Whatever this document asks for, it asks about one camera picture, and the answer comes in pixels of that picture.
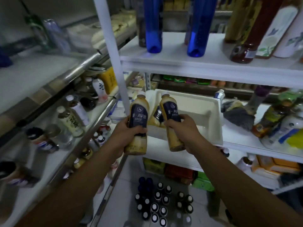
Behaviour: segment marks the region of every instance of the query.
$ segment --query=white plastic tray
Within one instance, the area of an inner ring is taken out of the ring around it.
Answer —
[[[156,105],[161,101],[161,93],[164,90],[156,89],[146,92],[146,100],[149,103],[149,116]],[[217,146],[223,145],[222,137],[222,113],[220,112],[220,103],[218,99],[191,95],[180,92],[168,91],[170,96],[177,101],[179,114],[188,114],[194,119],[199,132],[212,144]],[[147,135],[167,140],[166,129],[148,125]]]

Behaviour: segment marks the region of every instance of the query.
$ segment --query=white floor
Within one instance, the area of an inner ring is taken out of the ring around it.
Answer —
[[[163,176],[157,176],[154,174],[142,172],[137,157],[128,156],[119,179],[116,182],[113,192],[102,214],[100,222],[98,223],[98,227],[160,226],[159,224],[151,224],[150,221],[143,221],[141,214],[137,212],[137,205],[134,200],[134,196],[138,193],[138,179],[141,176],[151,177],[154,181],[154,184],[161,181],[165,186],[170,185],[173,190],[173,194],[170,196],[172,201],[174,199],[173,197],[175,197],[178,191],[192,195],[194,198],[194,202],[192,204],[194,212],[191,214],[191,226],[223,226],[222,224],[209,217],[206,208],[207,195],[205,190],[196,189],[191,186],[176,183]],[[173,203],[174,202],[170,202],[171,208],[168,208],[167,227],[183,226],[183,224],[175,222],[176,218],[174,218]]]

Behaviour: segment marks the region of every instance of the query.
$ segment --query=white shelf post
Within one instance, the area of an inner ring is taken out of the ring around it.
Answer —
[[[103,29],[106,47],[108,50],[109,57],[111,58],[111,63],[114,69],[116,80],[119,86],[119,92],[122,98],[123,106],[125,108],[125,113],[129,115],[129,99],[127,95],[127,87],[125,85],[123,70],[120,62],[120,56],[118,52],[118,47],[115,39],[114,32],[112,30],[111,18],[108,10],[108,5],[106,0],[94,0],[95,7],[97,10],[100,25]]]

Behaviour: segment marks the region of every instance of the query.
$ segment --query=hand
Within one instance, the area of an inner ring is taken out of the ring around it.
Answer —
[[[124,118],[116,125],[116,128],[112,132],[111,137],[106,142],[109,143],[109,147],[113,148],[117,152],[117,158],[123,154],[124,147],[127,146],[138,133],[144,134],[147,132],[146,128],[142,126],[136,126],[132,128],[127,127],[129,116]]]
[[[179,115],[183,122],[176,122],[172,119],[164,122],[165,126],[169,126],[174,129],[177,137],[184,142],[187,152],[191,153],[190,146],[193,142],[200,140],[202,135],[200,134],[195,121],[186,114]]]

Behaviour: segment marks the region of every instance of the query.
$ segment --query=milk tea bottle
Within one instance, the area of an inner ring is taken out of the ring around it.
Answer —
[[[140,91],[130,107],[130,118],[128,127],[142,126],[146,128],[149,117],[149,103],[145,99],[145,92]],[[147,148],[147,135],[136,134],[134,139],[128,144],[124,152],[130,155],[145,155]]]
[[[167,121],[169,119],[173,119],[174,121],[181,122],[176,100],[170,97],[168,92],[162,92],[161,96],[160,108],[164,120]],[[175,152],[185,150],[184,143],[178,139],[175,131],[171,127],[166,127],[166,133],[170,151]]]

